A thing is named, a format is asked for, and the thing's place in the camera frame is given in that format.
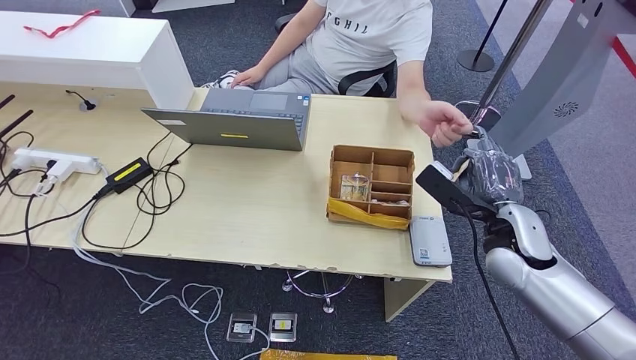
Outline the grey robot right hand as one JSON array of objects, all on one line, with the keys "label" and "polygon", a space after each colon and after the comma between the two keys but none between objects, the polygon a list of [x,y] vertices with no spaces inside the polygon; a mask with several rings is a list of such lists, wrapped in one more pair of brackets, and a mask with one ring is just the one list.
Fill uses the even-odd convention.
[{"label": "grey robot right hand", "polygon": [[486,203],[524,199],[519,166],[481,126],[474,127],[451,172],[454,182]]}]

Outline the person's left hand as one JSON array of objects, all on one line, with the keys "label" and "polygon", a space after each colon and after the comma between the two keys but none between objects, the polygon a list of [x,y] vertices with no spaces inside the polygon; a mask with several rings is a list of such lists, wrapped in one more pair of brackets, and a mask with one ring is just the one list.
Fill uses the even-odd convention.
[{"label": "person's left hand", "polygon": [[448,147],[473,132],[473,124],[456,107],[444,101],[430,100],[416,110],[420,128],[437,148]]}]

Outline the person's right hand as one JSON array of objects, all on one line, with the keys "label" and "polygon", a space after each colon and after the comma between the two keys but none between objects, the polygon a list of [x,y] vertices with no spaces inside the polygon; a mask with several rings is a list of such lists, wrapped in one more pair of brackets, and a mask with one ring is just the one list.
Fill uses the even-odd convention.
[{"label": "person's right hand", "polygon": [[261,65],[253,66],[243,72],[238,73],[232,83],[231,87],[235,88],[236,86],[250,86],[254,83],[258,83],[263,77],[266,75],[267,69]]}]

